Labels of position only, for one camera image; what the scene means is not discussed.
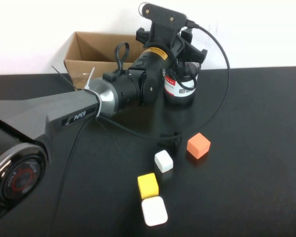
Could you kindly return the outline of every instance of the yellow cube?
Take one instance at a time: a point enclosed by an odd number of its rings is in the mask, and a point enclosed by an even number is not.
[[[159,195],[159,186],[154,173],[139,176],[137,180],[142,199]]]

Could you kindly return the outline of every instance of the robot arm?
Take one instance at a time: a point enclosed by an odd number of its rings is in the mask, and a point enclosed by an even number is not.
[[[0,101],[0,217],[21,202],[39,183],[46,164],[52,162],[53,136],[75,122],[111,117],[132,106],[153,104],[163,87],[164,71],[178,62],[202,63],[206,50],[190,43],[192,34],[185,15],[152,4],[140,14],[151,20],[151,29],[138,29],[136,39],[145,51],[127,70],[129,52],[124,42],[116,47],[117,69],[91,79],[83,90],[20,101]],[[119,50],[125,46],[120,59]]]

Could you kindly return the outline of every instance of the orange cube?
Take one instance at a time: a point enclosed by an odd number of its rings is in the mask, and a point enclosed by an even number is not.
[[[209,151],[210,146],[211,142],[200,133],[197,133],[187,142],[188,152],[190,152],[196,159],[200,159],[205,155]]]

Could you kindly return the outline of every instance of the white wall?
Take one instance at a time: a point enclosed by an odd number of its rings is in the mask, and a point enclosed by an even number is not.
[[[61,72],[74,31],[134,34],[150,21],[140,0],[0,0],[0,74]],[[296,66],[296,1],[159,0],[185,13],[221,42],[233,68]],[[203,68],[224,68],[217,47],[203,33],[193,43],[209,50]]]

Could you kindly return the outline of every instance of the red ring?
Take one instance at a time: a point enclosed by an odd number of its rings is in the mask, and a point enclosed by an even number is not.
[[[26,172],[28,172],[28,171],[31,173],[31,177],[30,177],[28,183],[27,183],[26,185],[24,185],[22,188],[17,189],[17,188],[15,187],[15,181],[16,181],[16,179],[17,179],[21,174],[26,173]],[[27,169],[23,169],[23,170],[21,170],[21,171],[20,171],[20,172],[14,177],[14,179],[13,179],[13,182],[12,182],[12,190],[13,190],[13,191],[22,191],[22,190],[24,190],[27,186],[30,185],[30,182],[32,181],[32,179],[33,179],[33,171],[32,171],[32,169],[27,168]]]

